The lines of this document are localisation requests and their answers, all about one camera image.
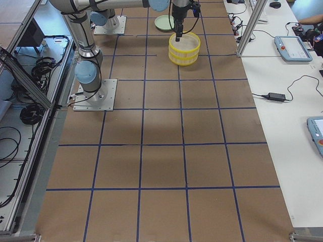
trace computer mouse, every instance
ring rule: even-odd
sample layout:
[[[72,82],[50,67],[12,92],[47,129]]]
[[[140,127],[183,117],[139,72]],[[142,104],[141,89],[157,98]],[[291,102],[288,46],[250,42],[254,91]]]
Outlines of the computer mouse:
[[[269,6],[274,9],[279,9],[282,6],[282,4],[280,2],[272,2],[269,4]]]

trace metal mounting plate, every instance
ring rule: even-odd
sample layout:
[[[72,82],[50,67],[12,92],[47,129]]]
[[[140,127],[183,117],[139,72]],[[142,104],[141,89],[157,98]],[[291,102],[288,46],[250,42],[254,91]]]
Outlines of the metal mounting plate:
[[[102,26],[96,26],[94,30],[94,35],[117,35],[117,34],[125,34],[125,29],[126,29],[126,21],[127,21],[127,16],[117,16],[119,19],[119,26],[118,28],[114,30],[106,30]]]
[[[106,98],[100,100],[96,103],[90,103],[88,101],[83,101],[85,98],[84,95],[77,96],[76,103],[73,107],[74,111],[113,111],[113,106],[115,103],[116,89],[117,89],[117,79],[105,79],[102,80],[102,87],[107,89]],[[79,86],[78,92],[83,92],[81,85]]]

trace white table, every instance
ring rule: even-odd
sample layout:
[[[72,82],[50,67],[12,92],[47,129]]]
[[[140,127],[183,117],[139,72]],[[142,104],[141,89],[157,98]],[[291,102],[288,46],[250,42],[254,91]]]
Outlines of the white table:
[[[270,2],[267,1],[264,11],[268,17],[267,24],[257,24],[255,30],[263,30],[272,36],[286,36],[288,31],[285,28],[285,25],[288,22],[297,22],[292,10],[290,9],[288,3],[285,0],[280,0],[282,6],[279,9],[274,9],[269,6]],[[248,20],[252,14],[252,10],[249,4],[249,1],[246,0],[247,10],[242,14],[237,14],[236,16],[240,17],[243,20],[243,24],[247,25]],[[225,6],[228,13],[240,13],[244,11],[244,4],[228,4],[225,0]],[[294,24],[289,24],[287,28],[289,29],[289,35],[294,35],[293,30],[291,29]],[[274,39],[264,32],[254,31],[256,39],[251,41],[245,48],[242,56],[280,56],[279,52],[274,43]]]
[[[242,12],[243,4],[228,4],[228,13]],[[268,24],[257,24],[255,29],[264,30],[273,36],[287,35],[288,22],[297,22],[285,0],[280,0],[281,8],[269,7],[265,11]],[[247,11],[239,14],[247,24],[251,15],[248,0]],[[274,39],[266,33],[254,32],[256,39],[243,52],[242,62],[251,91],[256,94],[269,92],[290,94],[287,87],[303,75],[317,77],[319,90],[323,92],[323,78],[318,70],[323,59],[311,51],[310,63],[287,63],[279,57]],[[273,158],[274,166],[283,191],[285,202],[294,227],[323,227],[323,157],[320,156],[306,120],[311,116],[323,116],[323,97],[315,90],[317,81],[304,77],[291,88],[294,100],[277,103],[255,97],[262,127]]]

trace power adapter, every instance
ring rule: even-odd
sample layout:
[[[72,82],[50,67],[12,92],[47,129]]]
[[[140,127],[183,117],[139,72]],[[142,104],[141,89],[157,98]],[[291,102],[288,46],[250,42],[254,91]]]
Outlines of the power adapter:
[[[270,92],[267,95],[261,95],[263,98],[271,100],[271,101],[277,101],[277,102],[284,102],[286,101],[286,96],[281,93],[274,93]]]

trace electronic device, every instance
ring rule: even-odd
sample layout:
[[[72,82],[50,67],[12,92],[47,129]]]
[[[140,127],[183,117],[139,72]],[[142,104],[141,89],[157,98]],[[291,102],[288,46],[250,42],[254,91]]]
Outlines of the electronic device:
[[[319,153],[323,156],[323,116],[309,117],[307,127]]]
[[[313,60],[298,36],[276,36],[275,45],[281,57],[287,62],[310,62]]]
[[[256,4],[257,4],[257,0],[249,0],[249,3],[250,3],[250,6],[251,6],[251,9],[254,10]],[[267,17],[267,14],[265,11],[262,11],[261,12],[261,15],[260,15],[260,18],[258,20],[258,23],[259,24],[266,24],[268,23],[268,17]]]
[[[274,9],[279,9],[282,6],[280,2],[272,2],[269,4],[269,7],[272,7]]]

